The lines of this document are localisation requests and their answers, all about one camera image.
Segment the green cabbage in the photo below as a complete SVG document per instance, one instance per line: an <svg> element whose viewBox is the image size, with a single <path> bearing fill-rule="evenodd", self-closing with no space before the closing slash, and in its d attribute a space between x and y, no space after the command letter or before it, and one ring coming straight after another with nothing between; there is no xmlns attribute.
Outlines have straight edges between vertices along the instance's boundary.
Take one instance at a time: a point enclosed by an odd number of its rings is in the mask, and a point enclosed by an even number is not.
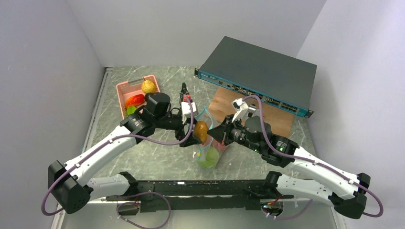
<svg viewBox="0 0 405 229"><path fill-rule="evenodd" d="M198 164L204 168L215 168L221 154L219 151L214 147L209 147L208 151L206 151L198 160Z"/></svg>

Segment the clear zip top bag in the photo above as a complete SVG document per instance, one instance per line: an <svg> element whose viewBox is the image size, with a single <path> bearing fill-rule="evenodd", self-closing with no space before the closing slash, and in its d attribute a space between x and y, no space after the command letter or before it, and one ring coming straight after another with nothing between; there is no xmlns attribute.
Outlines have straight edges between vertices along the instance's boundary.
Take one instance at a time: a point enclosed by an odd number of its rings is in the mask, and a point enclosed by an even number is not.
<svg viewBox="0 0 405 229"><path fill-rule="evenodd" d="M204 121L209 130L220 124L209 112L207 106L204 106L196 118L198 121ZM193 150L192 157L195 162L203 168L214 169L226 150L226 146L220 145L220 143L208 135L207 140L201 145L194 146Z"/></svg>

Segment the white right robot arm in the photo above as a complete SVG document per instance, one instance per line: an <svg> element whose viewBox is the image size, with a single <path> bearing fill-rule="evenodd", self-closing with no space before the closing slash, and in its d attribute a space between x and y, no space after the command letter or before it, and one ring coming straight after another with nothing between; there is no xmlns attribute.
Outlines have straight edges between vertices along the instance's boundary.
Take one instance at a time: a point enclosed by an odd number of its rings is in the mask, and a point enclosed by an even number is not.
<svg viewBox="0 0 405 229"><path fill-rule="evenodd" d="M248 118L242 125L233 115L228 115L221 124L209 130L208 135L222 145L237 143L255 151L271 165L310 176L305 180L270 172L263 185L267 197L306 197L329 205L352 219L366 214L369 175L352 174L320 160L294 141L273 134L271 126L262 122L259 116Z"/></svg>

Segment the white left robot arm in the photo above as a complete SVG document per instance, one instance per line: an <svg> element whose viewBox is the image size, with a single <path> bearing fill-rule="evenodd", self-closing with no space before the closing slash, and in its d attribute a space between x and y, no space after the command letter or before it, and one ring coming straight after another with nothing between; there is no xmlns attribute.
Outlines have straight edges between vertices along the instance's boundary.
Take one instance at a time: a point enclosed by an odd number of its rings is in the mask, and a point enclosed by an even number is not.
<svg viewBox="0 0 405 229"><path fill-rule="evenodd" d="M180 105L179 112L172 114L171 99L167 94L149 93L146 103L124 118L101 142L65 163L56 160L50 164L48 190L41 203L42 213L53 215L45 209L50 195L61 206L59 210L68 214L77 212L97 198L121 196L124 200L132 200L137 194L138 182L128 172L100 178L94 175L143 140L164 146L200 144L201 141L192 136L198 113L195 102L183 93Z"/></svg>

